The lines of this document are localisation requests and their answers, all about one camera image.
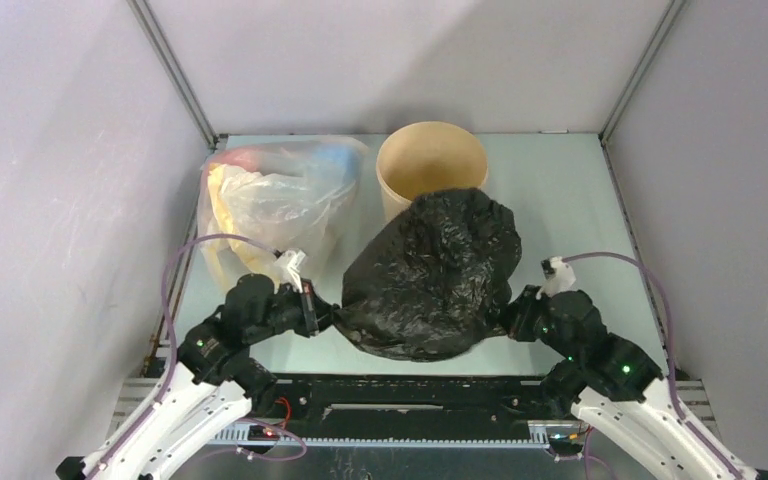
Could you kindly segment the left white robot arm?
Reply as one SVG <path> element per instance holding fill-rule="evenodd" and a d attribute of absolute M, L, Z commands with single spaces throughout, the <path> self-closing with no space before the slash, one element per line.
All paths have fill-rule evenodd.
<path fill-rule="evenodd" d="M 114 434 L 95 452 L 65 458 L 56 476 L 171 476 L 227 426 L 274 408 L 277 379 L 251 356 L 251 347 L 286 332 L 314 337 L 331 326 L 337 308 L 308 279 L 275 285 L 261 274 L 242 276 L 186 333 L 163 378 Z"/>

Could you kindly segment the clear plastic bag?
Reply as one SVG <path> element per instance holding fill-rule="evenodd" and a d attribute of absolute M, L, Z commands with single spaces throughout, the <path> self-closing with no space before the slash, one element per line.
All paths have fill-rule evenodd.
<path fill-rule="evenodd" d="M 347 136 L 230 148 L 202 168 L 199 249 L 221 292 L 246 273 L 279 282 L 275 259 L 302 251 L 302 276 L 317 279 L 343 236 L 369 152 Z"/>

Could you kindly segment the black trash bag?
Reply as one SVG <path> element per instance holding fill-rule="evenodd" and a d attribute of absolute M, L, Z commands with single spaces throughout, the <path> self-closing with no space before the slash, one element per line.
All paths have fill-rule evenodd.
<path fill-rule="evenodd" d="M 333 325 L 374 356 L 455 358 L 503 334 L 521 258 L 510 208 L 477 188 L 423 194 L 346 269 Z"/>

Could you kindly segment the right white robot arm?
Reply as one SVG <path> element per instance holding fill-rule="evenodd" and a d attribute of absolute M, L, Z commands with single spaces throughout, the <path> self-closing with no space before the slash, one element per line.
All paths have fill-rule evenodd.
<path fill-rule="evenodd" d="M 548 296 L 529 285 L 500 323 L 512 340 L 562 355 L 540 383 L 545 411 L 595 428 L 654 477 L 768 479 L 724 446 L 641 347 L 608 330 L 585 292 Z"/>

